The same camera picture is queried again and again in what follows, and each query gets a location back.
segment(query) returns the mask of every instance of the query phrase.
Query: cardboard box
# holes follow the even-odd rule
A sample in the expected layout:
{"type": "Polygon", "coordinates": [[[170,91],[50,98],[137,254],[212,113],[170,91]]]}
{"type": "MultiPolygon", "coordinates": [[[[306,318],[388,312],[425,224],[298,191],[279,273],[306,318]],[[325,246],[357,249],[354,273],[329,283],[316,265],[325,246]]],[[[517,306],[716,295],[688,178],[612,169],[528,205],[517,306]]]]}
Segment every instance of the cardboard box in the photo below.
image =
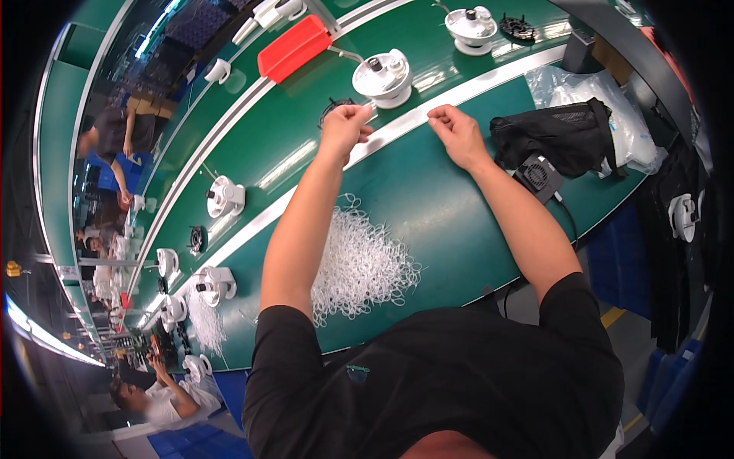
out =
{"type": "Polygon", "coordinates": [[[596,43],[592,51],[594,59],[609,70],[609,73],[617,80],[617,83],[626,83],[632,74],[632,66],[599,34],[594,34],[594,42],[596,43]]]}
{"type": "Polygon", "coordinates": [[[135,112],[138,115],[147,115],[148,114],[148,110],[150,109],[150,103],[151,103],[151,101],[142,99],[138,103],[137,107],[135,107],[135,112]]]}
{"type": "Polygon", "coordinates": [[[137,106],[140,104],[140,99],[133,97],[132,95],[128,98],[128,105],[127,107],[132,108],[133,110],[137,110],[137,106]]]}
{"type": "Polygon", "coordinates": [[[173,116],[173,112],[176,110],[176,107],[178,107],[176,102],[164,99],[161,101],[161,111],[158,112],[158,116],[170,120],[173,116]]]}

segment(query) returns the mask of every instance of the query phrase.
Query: red plastic tray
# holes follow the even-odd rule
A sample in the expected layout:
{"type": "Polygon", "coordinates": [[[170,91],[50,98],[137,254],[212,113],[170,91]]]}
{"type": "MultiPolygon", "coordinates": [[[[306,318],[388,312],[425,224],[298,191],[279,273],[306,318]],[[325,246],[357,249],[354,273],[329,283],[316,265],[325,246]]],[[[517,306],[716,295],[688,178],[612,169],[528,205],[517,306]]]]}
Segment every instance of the red plastic tray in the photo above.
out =
{"type": "Polygon", "coordinates": [[[308,15],[258,54],[260,76],[277,84],[326,51],[333,41],[315,15],[308,15]]]}

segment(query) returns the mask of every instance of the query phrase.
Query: fluorescent light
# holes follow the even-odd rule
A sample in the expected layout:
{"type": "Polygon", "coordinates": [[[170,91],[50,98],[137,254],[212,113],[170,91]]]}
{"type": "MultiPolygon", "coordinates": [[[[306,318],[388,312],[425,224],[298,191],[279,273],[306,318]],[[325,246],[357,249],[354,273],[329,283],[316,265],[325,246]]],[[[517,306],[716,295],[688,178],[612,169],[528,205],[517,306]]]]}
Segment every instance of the fluorescent light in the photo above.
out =
{"type": "Polygon", "coordinates": [[[142,317],[140,317],[140,321],[138,321],[138,328],[140,328],[143,325],[145,325],[145,321],[146,320],[148,320],[148,313],[145,313],[145,314],[142,315],[142,317]]]}
{"type": "Polygon", "coordinates": [[[158,307],[159,307],[159,306],[160,306],[161,304],[163,304],[163,301],[164,301],[165,299],[166,299],[166,295],[158,293],[158,294],[156,295],[156,297],[155,297],[155,298],[153,298],[153,301],[152,301],[152,302],[151,302],[151,303],[150,303],[150,304],[148,305],[148,307],[147,307],[147,308],[145,308],[145,310],[146,310],[147,312],[153,312],[153,311],[155,311],[156,309],[158,309],[158,307]]]}
{"type": "Polygon", "coordinates": [[[30,332],[34,338],[41,341],[38,342],[36,339],[33,339],[32,341],[34,343],[57,354],[85,362],[86,364],[104,366],[103,363],[87,357],[78,350],[72,349],[62,343],[56,336],[51,335],[48,331],[41,328],[36,322],[32,321],[7,294],[5,295],[5,301],[7,302],[7,313],[10,316],[10,319],[12,319],[13,322],[23,330],[30,332]]]}
{"type": "Polygon", "coordinates": [[[153,34],[155,34],[158,31],[158,27],[161,25],[161,22],[163,19],[173,11],[174,8],[178,6],[178,4],[181,3],[181,0],[172,0],[166,8],[163,10],[163,13],[156,19],[156,22],[153,24],[153,27],[150,28],[150,31],[147,35],[145,35],[145,40],[140,43],[140,47],[137,51],[135,51],[135,58],[140,59],[143,53],[148,49],[148,46],[150,46],[150,39],[152,38],[153,34]]]}

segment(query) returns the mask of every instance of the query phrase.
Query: black t-shirt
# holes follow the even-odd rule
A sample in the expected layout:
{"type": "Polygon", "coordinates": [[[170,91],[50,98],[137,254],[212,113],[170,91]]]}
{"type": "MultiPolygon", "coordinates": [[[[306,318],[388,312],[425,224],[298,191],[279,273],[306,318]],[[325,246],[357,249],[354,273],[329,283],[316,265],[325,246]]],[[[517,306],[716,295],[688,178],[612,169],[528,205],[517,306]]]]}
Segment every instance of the black t-shirt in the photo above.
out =
{"type": "Polygon", "coordinates": [[[257,458],[399,458],[457,431],[499,459],[598,458],[624,379],[581,273],[540,326],[466,308],[422,311],[326,366],[310,320],[260,314],[242,423],[257,458]]]}
{"type": "MultiPolygon", "coordinates": [[[[99,132],[96,154],[108,165],[112,165],[115,155],[123,150],[127,130],[127,113],[124,108],[105,109],[95,120],[94,127],[99,132]]],[[[155,115],[135,115],[133,126],[134,153],[147,153],[153,146],[153,132],[156,127],[155,115]]]]}

